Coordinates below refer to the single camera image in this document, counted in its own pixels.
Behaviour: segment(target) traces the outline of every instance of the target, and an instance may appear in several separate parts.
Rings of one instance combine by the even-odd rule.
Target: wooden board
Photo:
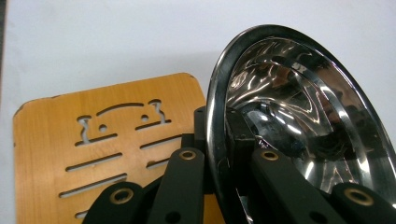
[[[197,80],[174,74],[24,104],[14,117],[18,223],[81,223],[100,192],[163,174],[205,104]],[[205,223],[223,222],[213,196]]]

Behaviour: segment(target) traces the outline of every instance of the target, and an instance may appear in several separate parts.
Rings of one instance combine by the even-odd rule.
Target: mounting hole
[[[327,218],[319,212],[310,212],[309,216],[317,223],[327,223]]]
[[[131,189],[117,189],[110,195],[110,201],[114,204],[128,203],[133,196],[134,192]]]
[[[100,131],[101,133],[104,133],[105,131],[107,131],[107,126],[106,126],[105,124],[101,124],[101,125],[99,126],[99,131]]]
[[[262,152],[262,157],[265,158],[268,161],[276,161],[277,159],[279,159],[277,154],[275,152],[272,152],[272,151],[264,151],[264,152]]]
[[[141,119],[142,119],[143,122],[146,122],[146,121],[149,120],[149,116],[147,116],[147,115],[142,115]]]
[[[360,189],[345,189],[344,194],[350,201],[363,206],[371,206],[374,203],[373,197]]]
[[[182,151],[178,156],[184,161],[190,161],[196,157],[195,152],[193,151]]]
[[[167,223],[178,223],[181,220],[181,215],[179,212],[170,212],[166,214],[165,221]]]

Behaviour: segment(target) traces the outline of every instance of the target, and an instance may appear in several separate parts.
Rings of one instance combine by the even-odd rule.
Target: brass insert
[[[262,152],[262,157],[265,158],[268,161],[276,161],[279,159],[279,156],[275,152],[272,151],[264,151]]]
[[[187,151],[182,151],[178,156],[184,160],[184,161],[190,161],[193,160],[196,157],[195,152],[187,150]]]
[[[114,204],[128,203],[133,196],[134,192],[131,189],[117,189],[110,195],[110,201]]]
[[[350,201],[363,206],[371,206],[374,203],[372,196],[359,189],[345,189],[344,194]]]

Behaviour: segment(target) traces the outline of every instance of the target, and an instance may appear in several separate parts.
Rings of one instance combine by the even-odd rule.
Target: white surface
[[[25,102],[189,72],[204,93],[238,33],[289,26],[317,40],[357,79],[396,143],[393,1],[7,2],[0,106],[0,222],[15,222],[12,116]]]

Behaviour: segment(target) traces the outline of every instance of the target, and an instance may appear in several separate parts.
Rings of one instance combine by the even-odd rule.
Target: wooden panel
[[[26,103],[14,117],[18,223],[80,223],[110,184],[146,186],[166,166],[150,165],[167,160],[182,133],[193,133],[193,110],[204,104],[189,74]],[[212,223],[219,209],[213,199],[206,206]]]

